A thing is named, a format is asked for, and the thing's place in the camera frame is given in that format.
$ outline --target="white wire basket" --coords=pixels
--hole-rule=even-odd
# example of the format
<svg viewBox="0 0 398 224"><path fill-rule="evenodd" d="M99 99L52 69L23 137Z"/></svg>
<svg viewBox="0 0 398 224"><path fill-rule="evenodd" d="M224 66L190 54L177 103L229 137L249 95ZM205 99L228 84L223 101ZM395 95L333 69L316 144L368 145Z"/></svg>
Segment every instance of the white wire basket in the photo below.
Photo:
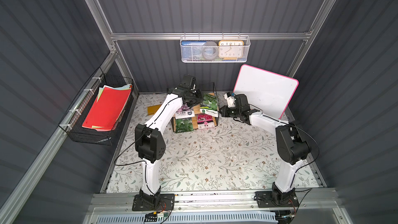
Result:
<svg viewBox="0 0 398 224"><path fill-rule="evenodd" d="M180 46L182 62L246 62L250 39L239 34L183 35Z"/></svg>

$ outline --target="black cable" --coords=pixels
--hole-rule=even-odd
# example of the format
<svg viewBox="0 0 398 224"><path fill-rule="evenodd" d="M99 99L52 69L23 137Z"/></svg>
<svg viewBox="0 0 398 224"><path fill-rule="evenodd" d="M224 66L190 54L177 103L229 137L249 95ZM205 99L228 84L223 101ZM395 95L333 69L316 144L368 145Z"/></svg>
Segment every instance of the black cable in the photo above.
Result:
<svg viewBox="0 0 398 224"><path fill-rule="evenodd" d="M301 191L295 191L295 192L306 192L306 191L310 191L311 189L306 189L306 190L301 190Z"/></svg>
<svg viewBox="0 0 398 224"><path fill-rule="evenodd" d="M296 209L296 214L297 214L297 211L299 210L299 207L300 207L300 205L301 205L301 203L302 203L302 200L304 200L304 198L306 197L306 195L311 191L311 189L309 189L308 191L307 191L307 193L305 193L305 195L303 196L303 198L301 199L301 201L300 201L300 203L298 204L298 207L297 207L297 209Z"/></svg>
<svg viewBox="0 0 398 224"><path fill-rule="evenodd" d="M273 120L275 120L275 121L278 121L278 122L281 122L281 120L278 120L278 119L275 119L275 118L272 118L272 117L270 117L270 116L267 116L266 115L266 117L268 117L268 118L270 118L270 119L273 119ZM284 124L287 124L287 125L289 125L289 126L291 126L291 127L295 127L296 129L299 129L299 130L301 130L302 132L304 132L305 134L307 134L308 135L308 137L310 137L314 142L315 142L315 144L316 144L316 147L318 148L318 154L316 155L316 158L314 158L314 160L312 161L312 162L310 162L310 163L308 163L308 164L305 164L305 165L303 165L303 166L301 166L301 167L299 167L297 170L296 170L296 172L295 172L295 177L296 177L296 174L297 174L297 172L299 171L299 169L301 169L301 168L303 168L303 167L305 167L305 166L307 166L307 165L310 165L311 163L313 163L313 162L315 162L315 160L317 160L318 159L318 157L319 157L319 145L318 145L318 143L316 142L316 140L313 138L313 137L311 137L311 135L310 134L308 134L306 131L304 131L303 129L301 129L301 128L299 128L299 127L296 127L295 125L293 125L293 124L289 124L289 123L285 123L285 122L281 122L281 123L284 123ZM295 179L293 178L293 180L292 180L292 183L291 183L291 185L290 185L290 187L292 187L292 185L293 185L293 182L295 181Z"/></svg>
<svg viewBox="0 0 398 224"><path fill-rule="evenodd" d="M249 105L251 105L252 107L256 107L255 105L252 105L252 104L249 104ZM260 108L260 107L256 107L258 110L261 110L262 111L262 109Z"/></svg>
<svg viewBox="0 0 398 224"><path fill-rule="evenodd" d="M172 101L175 100L175 99L179 99L179 98L193 98L193 99L196 99L196 97L188 97L188 96L182 96L182 97L177 97L177 98L171 99L169 102L166 103L166 105L164 106L163 110L160 112L159 116L148 126L148 128L151 127L152 124L154 124L154 123L156 122L156 120L162 115L163 111L166 109L166 106L168 106L168 104L169 104L170 102L172 102ZM113 161L113 164L114 164L115 166L126 166L126 165L135 164L135 163L145 162L145 171L144 171L144 174L145 174L145 175L144 175L144 176L145 176L145 185L147 186L148 190L152 193L152 195L155 195L155 194L151 191L151 189L148 187L148 183L147 183L147 162L146 162L146 161L141 160L141 161L134 162L134 163L116 164L116 161L118 160L118 158L119 158L125 151L127 151L127 149L129 149L133 144L135 144L135 141L134 141L131 145L129 145L126 149L124 149L124 151L122 151L122 152L116 157L116 159Z"/></svg>
<svg viewBox="0 0 398 224"><path fill-rule="evenodd" d="M163 222L167 221L167 219L170 217L170 215L172 215L172 211L173 211L173 209L170 210L170 214L169 214L169 215L166 217L166 219L164 219L164 221L162 221L160 224L162 224Z"/></svg>
<svg viewBox="0 0 398 224"><path fill-rule="evenodd" d="M213 91L215 91L216 97L217 97L217 104L220 103L220 99L218 98L218 94L217 94L217 89L216 89L216 84L213 82Z"/></svg>

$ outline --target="white vent grille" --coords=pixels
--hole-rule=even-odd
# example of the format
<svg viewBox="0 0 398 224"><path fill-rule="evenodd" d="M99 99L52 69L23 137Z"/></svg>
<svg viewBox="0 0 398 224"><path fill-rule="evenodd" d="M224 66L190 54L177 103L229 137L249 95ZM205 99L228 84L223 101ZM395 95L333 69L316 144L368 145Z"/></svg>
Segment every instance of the white vent grille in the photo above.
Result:
<svg viewBox="0 0 398 224"><path fill-rule="evenodd" d="M145 214L102 214L98 216L97 224L142 224ZM266 222L278 223L275 213L267 211L232 211L232 212L198 212L175 213L173 212L164 223L202 223L202 222Z"/></svg>

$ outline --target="red paper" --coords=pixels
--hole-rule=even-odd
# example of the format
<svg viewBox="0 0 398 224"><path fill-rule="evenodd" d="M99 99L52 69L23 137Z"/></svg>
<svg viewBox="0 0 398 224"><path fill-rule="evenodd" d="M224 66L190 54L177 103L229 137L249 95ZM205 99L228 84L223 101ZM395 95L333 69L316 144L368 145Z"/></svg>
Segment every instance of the red paper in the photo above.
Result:
<svg viewBox="0 0 398 224"><path fill-rule="evenodd" d="M126 105L130 92L131 88L116 90L105 87L98 101L96 97L82 127L97 131L112 130Z"/></svg>

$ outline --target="metal bracket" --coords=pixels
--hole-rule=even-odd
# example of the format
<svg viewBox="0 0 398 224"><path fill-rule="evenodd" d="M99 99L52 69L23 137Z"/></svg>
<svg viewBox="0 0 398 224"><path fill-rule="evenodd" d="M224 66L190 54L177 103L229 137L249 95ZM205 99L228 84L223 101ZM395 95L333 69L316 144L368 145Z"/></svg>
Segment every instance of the metal bracket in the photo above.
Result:
<svg viewBox="0 0 398 224"><path fill-rule="evenodd" d="M167 211L171 211L174 208L174 194L160 194L160 204L157 208L152 208L151 205L147 204L140 195L136 195L134 197L134 202L132 205L132 211L162 211L163 206L162 203L165 204L165 209Z"/></svg>
<svg viewBox="0 0 398 224"><path fill-rule="evenodd" d="M259 208L278 208L278 207L298 207L299 206L299 201L297 200L296 194L293 192L291 197L285 200L280 205L277 205L273 200L272 200L272 191L257 191L255 192L254 199L257 202L257 205Z"/></svg>
<svg viewBox="0 0 398 224"><path fill-rule="evenodd" d="M334 208L333 212L339 224L353 224L345 208Z"/></svg>

